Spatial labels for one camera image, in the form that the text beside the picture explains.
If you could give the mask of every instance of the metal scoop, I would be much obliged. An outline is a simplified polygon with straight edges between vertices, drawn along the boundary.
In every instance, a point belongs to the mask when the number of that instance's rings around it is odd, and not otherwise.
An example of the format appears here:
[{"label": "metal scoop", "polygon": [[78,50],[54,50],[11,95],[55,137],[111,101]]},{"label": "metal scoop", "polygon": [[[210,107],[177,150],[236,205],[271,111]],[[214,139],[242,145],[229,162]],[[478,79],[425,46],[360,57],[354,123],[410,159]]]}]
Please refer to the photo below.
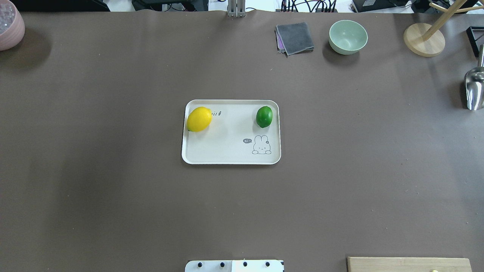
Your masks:
[{"label": "metal scoop", "polygon": [[466,73],[467,107],[478,110],[484,103],[484,45],[479,50],[479,62],[476,68]]}]

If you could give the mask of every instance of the scoop handle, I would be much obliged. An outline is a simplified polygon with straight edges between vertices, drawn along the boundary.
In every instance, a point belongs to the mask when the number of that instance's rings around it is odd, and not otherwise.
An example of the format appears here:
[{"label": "scoop handle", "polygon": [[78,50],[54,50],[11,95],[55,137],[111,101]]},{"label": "scoop handle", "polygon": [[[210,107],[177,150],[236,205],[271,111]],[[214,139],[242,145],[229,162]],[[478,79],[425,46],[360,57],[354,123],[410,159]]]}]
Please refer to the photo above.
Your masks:
[{"label": "scoop handle", "polygon": [[477,66],[484,66],[484,45],[479,48],[479,60]]}]

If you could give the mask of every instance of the mint green bowl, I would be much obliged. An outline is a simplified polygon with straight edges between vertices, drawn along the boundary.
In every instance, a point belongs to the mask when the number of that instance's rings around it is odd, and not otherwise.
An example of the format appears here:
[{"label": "mint green bowl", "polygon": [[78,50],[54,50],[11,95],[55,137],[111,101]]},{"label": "mint green bowl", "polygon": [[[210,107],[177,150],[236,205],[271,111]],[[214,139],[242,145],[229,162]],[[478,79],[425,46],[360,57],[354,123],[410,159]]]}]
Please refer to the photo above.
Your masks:
[{"label": "mint green bowl", "polygon": [[330,45],[334,51],[342,55],[354,54],[368,42],[368,34],[359,23],[341,20],[330,28]]}]

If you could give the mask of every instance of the yellow lemon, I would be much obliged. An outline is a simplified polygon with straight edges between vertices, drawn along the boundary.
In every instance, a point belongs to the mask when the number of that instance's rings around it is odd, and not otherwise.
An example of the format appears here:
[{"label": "yellow lemon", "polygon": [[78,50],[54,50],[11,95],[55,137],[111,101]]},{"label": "yellow lemon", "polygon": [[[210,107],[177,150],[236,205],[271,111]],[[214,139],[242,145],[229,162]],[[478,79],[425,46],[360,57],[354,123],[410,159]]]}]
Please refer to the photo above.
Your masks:
[{"label": "yellow lemon", "polygon": [[186,127],[189,131],[198,132],[206,129],[212,121],[212,111],[206,107],[198,107],[188,115]]}]

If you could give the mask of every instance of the cloth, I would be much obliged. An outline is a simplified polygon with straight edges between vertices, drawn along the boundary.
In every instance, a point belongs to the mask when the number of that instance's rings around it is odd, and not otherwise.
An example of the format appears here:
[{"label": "cloth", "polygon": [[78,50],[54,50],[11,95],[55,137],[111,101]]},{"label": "cloth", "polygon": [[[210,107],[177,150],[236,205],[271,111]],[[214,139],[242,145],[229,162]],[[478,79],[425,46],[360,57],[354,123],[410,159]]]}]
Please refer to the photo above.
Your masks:
[{"label": "cloth", "polygon": [[314,49],[313,39],[306,22],[276,25],[277,50],[288,56]]}]

